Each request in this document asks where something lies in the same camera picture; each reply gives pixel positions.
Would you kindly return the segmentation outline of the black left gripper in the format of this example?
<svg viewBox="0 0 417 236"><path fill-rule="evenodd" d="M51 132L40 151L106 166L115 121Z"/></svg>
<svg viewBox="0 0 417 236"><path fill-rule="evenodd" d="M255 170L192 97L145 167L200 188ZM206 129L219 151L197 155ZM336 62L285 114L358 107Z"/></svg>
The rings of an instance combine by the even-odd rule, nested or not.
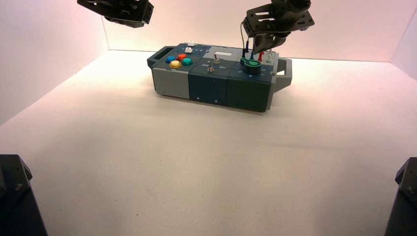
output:
<svg viewBox="0 0 417 236"><path fill-rule="evenodd" d="M77 4L110 22L131 28L149 24L154 10L149 0L77 0Z"/></svg>

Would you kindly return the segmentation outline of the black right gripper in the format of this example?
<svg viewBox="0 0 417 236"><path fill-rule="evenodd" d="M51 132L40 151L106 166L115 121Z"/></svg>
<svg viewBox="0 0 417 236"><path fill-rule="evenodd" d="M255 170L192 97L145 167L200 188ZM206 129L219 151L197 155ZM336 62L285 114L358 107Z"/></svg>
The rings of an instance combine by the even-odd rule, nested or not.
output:
<svg viewBox="0 0 417 236"><path fill-rule="evenodd" d="M285 43L288 32L304 31L314 25L311 3L268 3L249 9L243 20L246 34L253 39L253 53Z"/></svg>

